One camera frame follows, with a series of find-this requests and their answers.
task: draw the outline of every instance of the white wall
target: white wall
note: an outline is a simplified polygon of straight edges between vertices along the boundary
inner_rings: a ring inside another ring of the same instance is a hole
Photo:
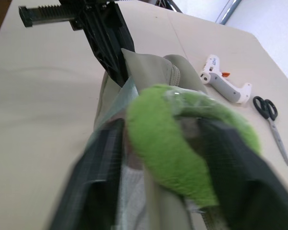
[[[227,2],[231,0],[174,0],[179,9],[194,17],[215,22]]]
[[[288,0],[242,0],[226,25],[254,34],[288,77]]]

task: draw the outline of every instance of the orange trigger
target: orange trigger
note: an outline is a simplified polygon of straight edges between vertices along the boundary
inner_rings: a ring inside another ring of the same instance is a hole
[[[230,75],[230,73],[226,73],[226,72],[223,72],[223,73],[222,73],[222,77],[223,77],[223,78],[227,78],[229,75]]]

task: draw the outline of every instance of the scissors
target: scissors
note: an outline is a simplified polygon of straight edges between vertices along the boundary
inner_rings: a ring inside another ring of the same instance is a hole
[[[278,115],[277,108],[275,107],[275,105],[273,104],[272,101],[270,101],[268,99],[264,100],[259,96],[255,96],[253,98],[253,103],[254,103],[257,111],[261,114],[261,116],[263,116],[264,119],[268,120],[268,122],[270,124],[270,128],[271,128],[272,133],[273,133],[273,137],[277,143],[277,146],[280,150],[280,153],[282,154],[282,156],[284,158],[286,165],[288,166],[288,156],[287,156],[283,141],[280,138],[278,130],[274,124],[274,121]]]

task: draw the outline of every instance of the beige fabric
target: beige fabric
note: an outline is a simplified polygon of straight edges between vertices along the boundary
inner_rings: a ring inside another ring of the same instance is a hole
[[[162,58],[122,51],[129,76],[133,78],[139,92],[157,83],[206,92],[199,76],[182,56]],[[150,230],[191,230],[191,219],[199,223],[195,224],[198,230],[206,229],[201,215],[193,214],[190,217],[182,199],[156,183],[147,169],[144,169],[144,181]]]
[[[122,49],[127,70],[132,76],[137,90],[148,88],[154,84],[178,85],[176,78],[180,75],[172,63],[162,57],[150,54],[137,54]]]
[[[169,60],[180,70],[179,87],[207,93],[200,77],[187,59],[180,55],[167,55],[164,58]]]

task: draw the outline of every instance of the white glue gun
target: white glue gun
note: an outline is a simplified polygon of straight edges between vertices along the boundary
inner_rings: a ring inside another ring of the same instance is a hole
[[[226,80],[220,71],[220,60],[216,55],[210,55],[200,73],[203,84],[211,84],[221,95],[232,103],[246,103],[252,91],[252,85],[245,83],[237,88]]]

